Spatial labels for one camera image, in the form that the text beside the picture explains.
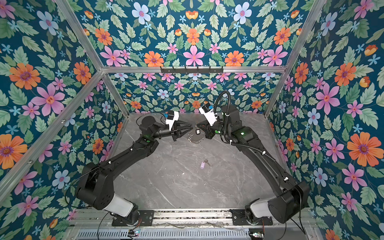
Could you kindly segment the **aluminium beam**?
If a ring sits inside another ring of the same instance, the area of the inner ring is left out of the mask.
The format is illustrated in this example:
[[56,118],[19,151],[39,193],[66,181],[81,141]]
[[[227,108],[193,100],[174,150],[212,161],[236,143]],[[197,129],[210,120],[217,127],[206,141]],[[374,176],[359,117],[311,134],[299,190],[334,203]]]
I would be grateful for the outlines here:
[[90,81],[77,93],[64,110],[55,118],[48,128],[32,144],[23,157],[1,180],[1,205],[16,188],[19,181],[28,173],[31,166],[38,160],[48,144],[50,144],[72,114],[85,101],[85,98],[96,87],[103,77],[103,71],[97,71]]
[[106,74],[115,73],[162,73],[162,74],[219,74],[219,73],[284,73],[285,66],[277,67],[103,67]]

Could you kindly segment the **purple tag key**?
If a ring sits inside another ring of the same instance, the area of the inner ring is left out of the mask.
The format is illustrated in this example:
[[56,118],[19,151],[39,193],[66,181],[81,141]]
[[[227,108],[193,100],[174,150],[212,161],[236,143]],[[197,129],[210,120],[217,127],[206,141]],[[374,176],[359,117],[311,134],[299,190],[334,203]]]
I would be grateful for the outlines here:
[[210,164],[209,162],[207,162],[207,161],[203,161],[203,162],[201,163],[200,168],[201,168],[201,169],[204,169],[205,167],[211,167],[211,164]]

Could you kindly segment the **aluminium post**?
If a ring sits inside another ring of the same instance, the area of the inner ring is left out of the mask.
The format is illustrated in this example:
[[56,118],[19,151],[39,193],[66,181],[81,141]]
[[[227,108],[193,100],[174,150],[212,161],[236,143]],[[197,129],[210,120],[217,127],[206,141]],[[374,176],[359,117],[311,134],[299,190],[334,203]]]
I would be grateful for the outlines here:
[[111,96],[114,98],[116,104],[119,106],[123,116],[127,119],[129,117],[129,111],[127,110],[123,99],[121,95],[119,94],[116,86],[114,85],[111,77],[109,74],[105,71],[105,66],[102,63],[98,53],[96,52],[95,48],[91,44],[88,36],[86,35],[83,26],[80,24],[80,21],[78,20],[75,12],[73,11],[72,7],[70,6],[70,3],[68,1],[56,1],[56,4],[60,11],[62,12],[63,16],[65,17],[66,21],[68,22],[69,26],[71,27],[72,31],[74,32],[75,36],[77,37],[79,43],[82,45],[85,53],[90,58],[92,64],[95,67],[95,74],[93,77],[97,78],[97,82],[102,79],[104,83],[106,84],[106,87],[111,93]]
[[287,60],[285,71],[281,75],[279,82],[277,83],[275,90],[274,90],[274,92],[270,98],[270,102],[269,102],[268,107],[264,113],[264,117],[266,119],[268,118],[271,111],[273,110],[273,107],[274,107],[275,103],[277,102],[277,99],[278,99],[281,91],[283,90],[285,80],[289,77],[289,75],[290,75],[290,73],[294,67],[295,62],[299,57],[301,49],[304,47],[304,45],[307,41],[307,38],[308,38],[310,32],[312,31],[312,28],[314,27],[314,25],[317,21],[317,18],[321,15],[322,9],[326,3],[327,3],[326,0],[318,0],[318,1],[313,2],[313,5],[310,9],[308,17],[307,17],[307,19],[304,22],[304,25],[302,27],[301,34],[299,35],[298,40],[296,41],[294,48],[293,48],[292,52],[290,53],[290,56]]

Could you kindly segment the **aluminium back top beam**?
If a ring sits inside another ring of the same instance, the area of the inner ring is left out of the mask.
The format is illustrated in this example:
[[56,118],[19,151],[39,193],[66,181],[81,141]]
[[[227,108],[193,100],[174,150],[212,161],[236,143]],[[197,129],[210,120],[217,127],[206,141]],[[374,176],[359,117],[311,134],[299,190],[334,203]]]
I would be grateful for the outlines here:
[[219,74],[219,73],[284,73],[285,66],[277,67],[103,67],[106,74],[115,73],[162,73],[162,74]]

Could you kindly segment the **aluminium back right post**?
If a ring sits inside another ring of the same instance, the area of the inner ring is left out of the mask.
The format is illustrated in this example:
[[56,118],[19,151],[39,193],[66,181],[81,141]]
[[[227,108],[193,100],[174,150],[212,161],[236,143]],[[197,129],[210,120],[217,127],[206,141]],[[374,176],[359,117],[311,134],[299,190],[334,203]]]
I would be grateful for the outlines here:
[[278,99],[281,91],[283,90],[285,80],[289,77],[289,75],[290,75],[290,73],[294,67],[295,62],[299,57],[301,49],[304,47],[304,45],[307,41],[307,38],[308,38],[310,32],[312,31],[312,28],[314,27],[314,25],[317,21],[317,18],[321,15],[322,9],[326,3],[327,3],[326,0],[318,0],[318,1],[313,2],[313,5],[310,9],[308,17],[307,17],[307,19],[304,22],[304,25],[302,27],[301,34],[299,35],[298,40],[296,41],[294,48],[293,48],[292,52],[290,53],[290,56],[287,60],[285,71],[281,75],[279,82],[277,83],[275,90],[274,90],[274,92],[270,98],[270,102],[269,102],[268,107],[264,113],[264,117],[266,119],[268,118],[271,111],[273,110],[273,107],[274,107],[275,103],[277,102],[277,99]]

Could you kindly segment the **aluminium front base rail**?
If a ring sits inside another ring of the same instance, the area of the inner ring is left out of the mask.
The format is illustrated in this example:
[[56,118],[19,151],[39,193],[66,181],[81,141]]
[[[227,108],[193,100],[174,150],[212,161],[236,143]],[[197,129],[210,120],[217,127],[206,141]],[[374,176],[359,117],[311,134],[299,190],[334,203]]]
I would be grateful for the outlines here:
[[243,209],[153,209],[140,210],[132,224],[115,214],[91,209],[78,210],[69,220],[70,227],[78,228],[317,228],[319,225],[309,209],[280,223],[273,217],[248,220]]

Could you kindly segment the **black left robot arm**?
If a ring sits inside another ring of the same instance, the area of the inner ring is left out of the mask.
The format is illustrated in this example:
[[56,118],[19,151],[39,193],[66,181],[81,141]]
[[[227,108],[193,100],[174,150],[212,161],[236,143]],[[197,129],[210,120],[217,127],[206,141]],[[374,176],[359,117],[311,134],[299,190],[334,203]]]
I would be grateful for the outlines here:
[[172,137],[174,141],[193,129],[192,124],[170,115],[165,123],[145,116],[139,125],[141,135],[132,146],[115,157],[98,164],[87,164],[75,191],[76,198],[97,210],[117,215],[131,225],[139,219],[138,206],[115,193],[114,180],[136,162],[150,156],[159,145],[158,139]]

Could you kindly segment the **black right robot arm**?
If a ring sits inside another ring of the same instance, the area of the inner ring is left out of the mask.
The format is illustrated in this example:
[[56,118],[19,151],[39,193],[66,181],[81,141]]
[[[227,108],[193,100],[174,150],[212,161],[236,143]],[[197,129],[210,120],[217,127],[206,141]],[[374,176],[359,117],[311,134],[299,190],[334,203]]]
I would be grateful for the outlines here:
[[199,112],[205,120],[197,127],[204,131],[206,138],[219,135],[224,143],[236,147],[259,169],[274,193],[274,197],[256,199],[245,206],[247,221],[253,225],[265,218],[274,218],[285,224],[295,215],[300,216],[308,206],[309,185],[298,182],[270,156],[256,132],[243,125],[239,111],[229,106],[217,114],[213,106],[206,104]]

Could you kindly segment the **aluminium left top beam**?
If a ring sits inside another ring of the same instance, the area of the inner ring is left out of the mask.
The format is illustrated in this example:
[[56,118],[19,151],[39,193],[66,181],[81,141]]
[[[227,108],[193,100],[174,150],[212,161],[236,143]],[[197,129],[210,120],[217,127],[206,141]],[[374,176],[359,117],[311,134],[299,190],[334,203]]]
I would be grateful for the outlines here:
[[19,181],[28,173],[31,166],[38,160],[48,144],[50,144],[72,114],[85,101],[85,98],[96,87],[103,77],[103,71],[97,71],[90,81],[77,93],[64,110],[55,118],[48,128],[32,144],[23,157],[1,180],[1,205],[16,188]]

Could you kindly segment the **black hook rail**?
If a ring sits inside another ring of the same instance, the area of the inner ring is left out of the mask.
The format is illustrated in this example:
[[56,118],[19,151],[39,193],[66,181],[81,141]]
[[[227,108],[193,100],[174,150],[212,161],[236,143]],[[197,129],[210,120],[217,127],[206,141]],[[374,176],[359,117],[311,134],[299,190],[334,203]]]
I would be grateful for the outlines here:
[[162,74],[220,74],[223,67],[160,67]]

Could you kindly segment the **aluminium back left post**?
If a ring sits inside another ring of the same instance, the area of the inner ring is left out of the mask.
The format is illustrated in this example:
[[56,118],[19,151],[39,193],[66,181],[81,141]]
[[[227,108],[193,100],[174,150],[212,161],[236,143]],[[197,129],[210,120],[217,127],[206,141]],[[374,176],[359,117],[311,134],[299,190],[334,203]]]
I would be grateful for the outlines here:
[[123,116],[127,119],[129,117],[129,111],[127,110],[123,99],[121,95],[119,94],[116,86],[114,85],[111,77],[109,74],[105,71],[105,66],[102,63],[98,53],[96,52],[95,48],[91,44],[88,36],[86,35],[83,26],[80,24],[80,21],[78,20],[75,12],[73,11],[72,7],[70,6],[70,3],[68,1],[56,1],[56,4],[60,11],[62,12],[63,16],[65,17],[66,21],[68,22],[69,26],[71,27],[72,31],[74,32],[75,36],[77,37],[79,43],[82,45],[85,53],[90,58],[92,64],[95,67],[95,74],[93,77],[97,78],[97,82],[102,79],[104,83],[106,84],[106,87],[111,93],[111,96],[114,98],[116,104],[119,106]]

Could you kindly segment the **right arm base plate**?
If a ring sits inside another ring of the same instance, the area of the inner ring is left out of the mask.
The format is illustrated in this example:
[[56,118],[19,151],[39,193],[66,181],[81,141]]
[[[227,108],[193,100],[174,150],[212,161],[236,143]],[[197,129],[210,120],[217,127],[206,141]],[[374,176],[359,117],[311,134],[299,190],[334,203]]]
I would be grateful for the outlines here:
[[271,217],[255,217],[250,210],[230,209],[234,226],[272,226]]

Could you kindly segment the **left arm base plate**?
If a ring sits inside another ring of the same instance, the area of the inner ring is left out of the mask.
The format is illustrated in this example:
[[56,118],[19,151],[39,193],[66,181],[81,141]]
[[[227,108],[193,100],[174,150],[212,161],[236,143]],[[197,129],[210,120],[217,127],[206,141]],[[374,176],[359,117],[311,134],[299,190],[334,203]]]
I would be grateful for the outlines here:
[[149,227],[152,226],[155,211],[134,210],[127,217],[114,215],[113,227]]

